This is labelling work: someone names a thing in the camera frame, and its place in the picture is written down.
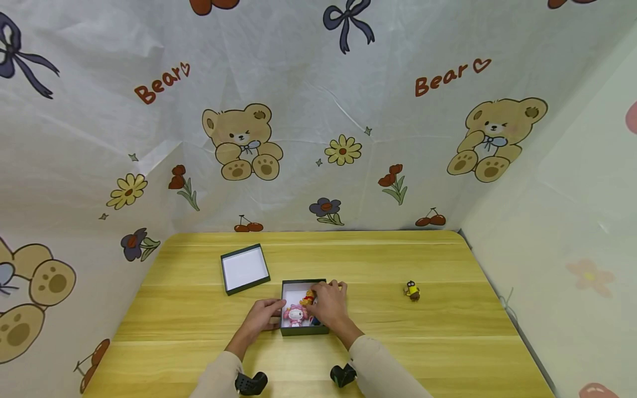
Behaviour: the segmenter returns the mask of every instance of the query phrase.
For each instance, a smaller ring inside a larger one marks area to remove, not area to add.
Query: wood grain surface
[[[260,243],[269,283],[226,296],[220,256]],[[450,231],[178,234],[167,240],[85,398],[186,398],[255,300],[281,281],[346,281],[348,310],[435,398],[553,397],[464,240]],[[419,302],[403,295],[414,280]],[[362,397],[329,378],[344,366],[333,334],[264,332],[248,349],[262,397]]]

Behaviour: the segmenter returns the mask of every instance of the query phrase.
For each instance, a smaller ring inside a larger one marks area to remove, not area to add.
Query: pink plush toy
[[[283,313],[283,319],[290,320],[290,327],[299,327],[303,320],[308,318],[308,310],[298,304],[292,304],[292,306],[288,307],[285,313]]]

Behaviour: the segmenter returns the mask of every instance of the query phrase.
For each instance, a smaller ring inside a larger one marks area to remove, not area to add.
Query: green leaf
[[[391,189],[383,189],[383,192],[385,192],[386,194],[390,194],[400,204],[401,200],[396,191]]]
[[[400,200],[398,201],[398,206],[400,206],[401,204],[403,204],[404,201],[404,195],[407,192],[407,187],[403,188],[403,190],[400,193]]]
[[[192,208],[199,211],[199,206],[197,206],[197,191],[192,192],[192,201],[190,202],[190,205]]]
[[[396,183],[396,186],[398,187],[399,191],[403,187],[403,180],[404,180],[404,176],[400,177],[400,180],[398,180],[398,182]]]
[[[148,256],[155,251],[156,248],[149,248],[144,250],[144,252],[141,254],[141,261],[144,261],[145,259],[148,258]]]
[[[332,222],[332,220],[330,220],[330,219],[329,219],[329,218],[327,218],[327,217],[317,218],[317,221],[318,221],[318,222],[322,222],[322,223],[324,223],[324,224],[332,224],[332,225],[334,225],[334,223]]]
[[[341,216],[339,216],[338,213],[335,213],[332,217],[334,217],[335,225],[345,225],[341,222]]]
[[[156,248],[157,246],[159,246],[161,242],[160,241],[154,241],[150,238],[144,238],[144,240],[142,241],[142,244],[145,246],[149,246],[152,248]]]
[[[181,191],[177,192],[177,195],[183,196],[184,198],[186,198],[186,200],[188,202],[190,202],[190,195],[188,195],[188,192],[184,192],[184,191],[181,190]]]

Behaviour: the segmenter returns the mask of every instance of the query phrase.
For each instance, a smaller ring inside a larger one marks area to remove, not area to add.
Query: hand
[[[310,289],[316,292],[318,300],[314,305],[307,306],[308,313],[317,317],[322,324],[332,329],[338,322],[349,318],[345,305],[347,283],[336,280],[329,284],[319,282]]]
[[[314,305],[307,306],[308,313],[330,328],[341,340],[345,349],[349,350],[354,341],[364,333],[347,314],[345,304],[347,283],[336,280],[329,284],[319,282],[310,289],[316,292],[317,300]]]
[[[270,323],[270,318],[272,316],[281,316],[281,309],[284,306],[285,300],[266,299],[255,301],[225,350],[235,354],[243,361],[248,346],[257,340],[259,333],[263,330],[279,328],[279,323]]]

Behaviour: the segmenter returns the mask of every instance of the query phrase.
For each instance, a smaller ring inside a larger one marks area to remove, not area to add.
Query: yellow flower
[[[325,154],[329,156],[327,161],[330,163],[336,162],[337,165],[342,166],[345,163],[354,163],[354,159],[361,157],[361,144],[354,143],[354,137],[349,137],[345,141],[345,136],[340,135],[338,142],[335,139],[330,141],[330,148],[325,149]]]
[[[111,192],[112,199],[106,205],[115,206],[115,210],[119,210],[125,204],[131,205],[135,203],[135,200],[144,194],[143,189],[148,185],[144,178],[142,174],[137,174],[137,177],[135,177],[131,173],[126,175],[126,180],[119,178],[117,185],[121,190],[116,189]]]

